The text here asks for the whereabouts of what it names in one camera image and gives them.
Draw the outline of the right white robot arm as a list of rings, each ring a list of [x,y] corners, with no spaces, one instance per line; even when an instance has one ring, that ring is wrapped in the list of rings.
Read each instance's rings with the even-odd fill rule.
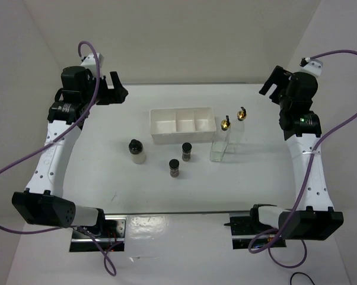
[[[279,126],[289,148],[295,176],[296,201],[291,210],[256,204],[250,210],[248,226],[254,233],[275,229],[282,239],[326,240],[344,222],[334,209],[324,178],[318,141],[322,138],[320,118],[312,110],[318,90],[317,76],[309,69],[290,72],[276,66],[260,94],[279,105]]]

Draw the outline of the glass oil bottle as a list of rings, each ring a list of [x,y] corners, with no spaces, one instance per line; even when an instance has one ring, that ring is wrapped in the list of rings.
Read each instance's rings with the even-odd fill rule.
[[[227,150],[231,154],[235,154],[241,144],[241,140],[245,130],[244,120],[247,118],[247,111],[244,107],[240,107],[237,112],[236,119],[231,122],[229,133],[229,142]]]
[[[228,115],[220,121],[219,127],[220,128],[215,131],[212,139],[210,150],[211,162],[221,162],[227,149],[231,130],[231,121]]]

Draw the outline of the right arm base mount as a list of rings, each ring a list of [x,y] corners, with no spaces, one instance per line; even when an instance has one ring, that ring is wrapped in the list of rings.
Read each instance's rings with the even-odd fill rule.
[[[259,233],[270,229],[270,226],[262,225],[256,226],[253,224],[249,211],[242,211],[229,214],[229,220],[224,224],[231,231],[231,240],[233,249],[248,249],[248,245]],[[265,234],[259,237],[254,243],[252,248],[259,249],[269,243],[274,233]],[[280,238],[272,246],[273,248],[285,248],[286,242]]]

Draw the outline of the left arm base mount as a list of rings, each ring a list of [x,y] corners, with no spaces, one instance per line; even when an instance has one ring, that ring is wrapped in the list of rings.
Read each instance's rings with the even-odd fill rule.
[[[84,227],[101,246],[103,251],[123,252],[125,250],[126,216],[106,215],[101,230]],[[73,229],[69,252],[98,252],[92,239],[80,230]]]

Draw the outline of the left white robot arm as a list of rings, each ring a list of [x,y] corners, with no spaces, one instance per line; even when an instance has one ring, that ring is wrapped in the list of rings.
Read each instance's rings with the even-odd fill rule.
[[[106,77],[96,79],[94,72],[84,66],[70,66],[61,73],[62,88],[55,95],[47,116],[46,149],[23,192],[15,192],[12,204],[28,223],[52,227],[84,227],[93,237],[107,230],[104,211],[100,208],[78,206],[63,198],[63,182],[73,147],[88,116],[88,106],[95,87],[97,105],[121,104],[128,91],[122,86],[118,73],[110,73],[113,88]]]

